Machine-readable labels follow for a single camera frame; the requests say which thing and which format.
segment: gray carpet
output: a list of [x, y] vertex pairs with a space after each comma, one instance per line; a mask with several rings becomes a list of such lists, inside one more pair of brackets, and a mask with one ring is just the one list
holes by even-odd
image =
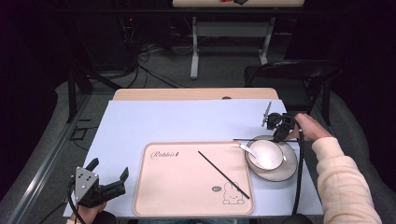
[[[182, 54], [186, 49], [177, 49], [178, 53], [165, 50], [154, 50], [149, 55], [142, 54], [139, 63], [147, 69], [154, 71], [157, 76], [138, 70], [136, 82], [131, 88], [170, 88], [169, 85], [160, 81], [158, 77], [169, 77], [180, 87], [243, 87], [243, 71], [250, 64], [260, 63], [257, 49], [261, 47], [260, 39], [255, 38], [231, 38], [231, 39], [207, 39], [200, 49], [199, 77], [197, 80], [190, 79], [191, 54]], [[284, 35], [274, 36], [271, 41], [268, 59], [270, 62], [283, 59], [284, 52], [289, 43], [289, 38]], [[126, 77], [112, 79], [122, 87], [131, 84], [136, 76], [134, 71]], [[79, 116], [76, 125], [79, 128], [88, 128], [83, 140], [64, 141], [60, 149], [61, 154], [53, 170], [50, 173], [44, 188], [35, 200], [34, 206], [29, 210], [25, 223], [38, 223], [41, 218], [60, 204], [66, 194], [66, 186], [70, 175], [75, 168], [82, 165], [87, 149], [94, 138], [96, 128], [106, 110], [106, 105], [111, 100], [114, 91], [104, 84], [92, 81], [95, 92], [89, 98], [89, 102]], [[53, 113], [53, 118], [47, 130], [43, 133], [31, 159], [21, 172], [20, 177], [14, 183], [8, 194], [0, 203], [0, 223], [8, 223], [15, 208], [18, 206], [23, 194], [35, 177], [41, 164], [49, 153], [58, 144], [58, 139], [67, 128], [65, 122], [68, 116], [67, 85], [64, 83], [57, 89], [58, 104]], [[319, 106], [313, 111], [313, 116], [321, 120], [318, 112]], [[374, 167], [368, 162], [368, 147], [364, 134], [353, 115], [347, 110], [342, 99], [335, 94], [331, 99], [331, 132], [339, 139], [341, 146], [347, 155], [352, 156], [361, 171], [368, 179], [375, 199], [375, 207], [383, 218], [384, 223], [396, 223], [396, 217], [391, 207], [396, 207], [394, 194], [388, 192], [386, 186], [378, 179]], [[318, 178], [316, 173], [317, 160], [310, 146], [306, 146], [306, 163], [314, 182]], [[63, 218], [64, 206], [52, 214], [45, 223], [65, 223]], [[314, 223], [321, 223], [322, 217], [311, 217]], [[263, 219], [262, 223], [279, 223], [279, 218]]]

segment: gray plate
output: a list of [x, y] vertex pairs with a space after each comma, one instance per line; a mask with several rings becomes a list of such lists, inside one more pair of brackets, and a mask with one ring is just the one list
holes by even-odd
[[[252, 139], [247, 146], [250, 147], [255, 141], [258, 140], [272, 140], [273, 137], [269, 135], [262, 135]], [[283, 152], [285, 160], [274, 170], [264, 170], [260, 167], [256, 159], [248, 152], [245, 152], [245, 159], [248, 167], [261, 178], [270, 181], [283, 181], [292, 177], [297, 170], [297, 156], [293, 148], [284, 142], [276, 143]]]

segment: metal stand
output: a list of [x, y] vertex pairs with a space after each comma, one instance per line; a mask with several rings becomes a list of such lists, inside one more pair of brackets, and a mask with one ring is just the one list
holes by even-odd
[[93, 86], [87, 76], [95, 78], [96, 80], [104, 83], [114, 91], [121, 89], [120, 85], [108, 80], [105, 77], [100, 76], [99, 74], [91, 71], [88, 68], [72, 68], [67, 79], [69, 95], [69, 118], [67, 120], [67, 123], [70, 123], [77, 114], [76, 85], [81, 90], [82, 94], [92, 94], [93, 92]]
[[222, 22], [222, 21], [200, 21], [192, 18], [192, 61], [191, 79], [198, 78], [198, 36], [248, 36], [265, 37], [262, 49], [259, 49], [259, 57], [262, 64], [268, 63], [266, 54], [274, 30], [275, 18], [268, 22]]

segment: person's arm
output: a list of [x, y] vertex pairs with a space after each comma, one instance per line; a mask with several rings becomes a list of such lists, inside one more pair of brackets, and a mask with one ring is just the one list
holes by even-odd
[[[88, 208], [84, 206], [78, 206], [78, 213], [84, 219], [86, 224], [92, 224], [98, 213], [101, 213], [106, 207], [106, 203], [102, 203], [96, 207]], [[73, 213], [72, 216], [67, 220], [66, 224], [81, 223], [81, 221]]]
[[[337, 139], [310, 116], [298, 114], [295, 118], [302, 127], [304, 140], [314, 142], [324, 223], [381, 223], [366, 180], [356, 163], [344, 155]], [[297, 129], [288, 139], [295, 137], [299, 137]]]

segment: rabbit illustration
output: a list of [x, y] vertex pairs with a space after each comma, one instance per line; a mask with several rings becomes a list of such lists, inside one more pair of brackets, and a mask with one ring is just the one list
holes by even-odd
[[241, 204], [245, 203], [242, 193], [234, 187], [230, 182], [224, 185], [224, 204]]

